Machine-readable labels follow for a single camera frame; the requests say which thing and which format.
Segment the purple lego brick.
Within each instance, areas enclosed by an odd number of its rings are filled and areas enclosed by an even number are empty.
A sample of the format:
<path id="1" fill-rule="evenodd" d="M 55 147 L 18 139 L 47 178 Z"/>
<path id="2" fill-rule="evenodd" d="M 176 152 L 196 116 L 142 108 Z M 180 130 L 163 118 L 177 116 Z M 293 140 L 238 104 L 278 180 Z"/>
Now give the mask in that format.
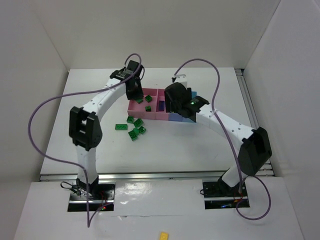
<path id="1" fill-rule="evenodd" d="M 166 111 L 166 103 L 163 100 L 160 100 L 158 102 L 158 111 L 159 112 L 165 112 Z"/>

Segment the green L-shaped lego brick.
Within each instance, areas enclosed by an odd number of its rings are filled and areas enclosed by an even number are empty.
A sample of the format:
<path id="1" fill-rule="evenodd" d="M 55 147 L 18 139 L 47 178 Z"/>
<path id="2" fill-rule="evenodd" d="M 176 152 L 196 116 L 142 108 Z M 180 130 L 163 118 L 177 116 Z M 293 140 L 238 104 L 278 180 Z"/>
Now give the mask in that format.
<path id="1" fill-rule="evenodd" d="M 136 99 L 135 101 L 136 101 L 138 104 L 141 104 L 141 103 L 143 102 L 143 99 L 140 98 L 140 99 Z"/>

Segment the green lego brick bottom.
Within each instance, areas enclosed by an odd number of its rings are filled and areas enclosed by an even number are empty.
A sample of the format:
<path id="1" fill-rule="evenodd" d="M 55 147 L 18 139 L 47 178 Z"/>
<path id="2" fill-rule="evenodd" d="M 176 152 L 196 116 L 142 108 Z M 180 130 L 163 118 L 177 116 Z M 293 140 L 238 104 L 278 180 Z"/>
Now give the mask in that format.
<path id="1" fill-rule="evenodd" d="M 150 103 L 150 102 L 153 100 L 152 96 L 150 96 L 150 95 L 146 95 L 146 96 L 144 97 L 144 99 L 145 99 L 148 103 Z"/>

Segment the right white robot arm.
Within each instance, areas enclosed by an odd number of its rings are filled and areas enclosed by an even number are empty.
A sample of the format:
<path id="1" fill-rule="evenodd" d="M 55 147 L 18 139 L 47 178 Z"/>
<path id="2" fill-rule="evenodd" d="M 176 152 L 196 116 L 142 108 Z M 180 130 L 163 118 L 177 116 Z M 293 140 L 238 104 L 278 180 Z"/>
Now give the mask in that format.
<path id="1" fill-rule="evenodd" d="M 185 119 L 213 130 L 232 143 L 231 151 L 236 155 L 235 165 L 218 180 L 226 189 L 239 187 L 246 177 L 253 177 L 272 156 L 267 131 L 241 124 L 224 113 L 215 110 L 201 96 L 192 97 L 191 88 L 175 82 L 164 90 L 165 109 Z"/>

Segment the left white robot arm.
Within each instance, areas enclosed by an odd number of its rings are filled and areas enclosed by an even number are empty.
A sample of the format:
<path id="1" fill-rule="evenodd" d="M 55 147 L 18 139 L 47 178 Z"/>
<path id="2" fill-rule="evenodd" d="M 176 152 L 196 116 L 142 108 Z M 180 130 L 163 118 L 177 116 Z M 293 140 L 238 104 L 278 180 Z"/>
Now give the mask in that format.
<path id="1" fill-rule="evenodd" d="M 140 74 L 143 65 L 130 60 L 122 69 L 115 70 L 109 80 L 89 102 L 81 107 L 72 107 L 69 112 L 69 136 L 76 146 L 78 169 L 76 185 L 94 195 L 98 190 L 99 176 L 96 169 L 96 148 L 100 144 L 103 132 L 101 120 L 108 109 L 120 97 L 128 100 L 143 97 Z"/>

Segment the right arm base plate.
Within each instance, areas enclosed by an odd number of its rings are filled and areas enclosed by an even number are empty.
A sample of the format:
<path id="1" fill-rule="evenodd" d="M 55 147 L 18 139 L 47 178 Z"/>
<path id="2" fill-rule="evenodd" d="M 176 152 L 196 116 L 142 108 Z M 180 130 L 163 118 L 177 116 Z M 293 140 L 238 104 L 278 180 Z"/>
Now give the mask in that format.
<path id="1" fill-rule="evenodd" d="M 242 187 L 242 194 L 236 190 L 229 193 L 222 193 L 218 189 L 217 181 L 207 181 L 202 183 L 202 189 L 199 193 L 204 197 L 204 208 L 213 209 L 235 209 L 239 203 L 239 208 L 249 208 L 249 198 L 246 185 Z"/>

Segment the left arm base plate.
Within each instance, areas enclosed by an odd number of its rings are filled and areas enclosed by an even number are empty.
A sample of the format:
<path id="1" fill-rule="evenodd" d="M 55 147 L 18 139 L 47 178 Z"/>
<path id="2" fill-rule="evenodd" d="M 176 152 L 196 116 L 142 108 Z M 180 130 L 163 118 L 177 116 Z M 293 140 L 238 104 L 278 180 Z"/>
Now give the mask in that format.
<path id="1" fill-rule="evenodd" d="M 94 193 L 88 194 L 89 211 L 95 212 L 100 208 L 101 212 L 114 211 L 115 187 L 113 183 L 99 184 Z M 86 212 L 86 197 L 87 193 L 77 185 L 72 185 L 70 188 L 68 201 L 68 212 Z"/>

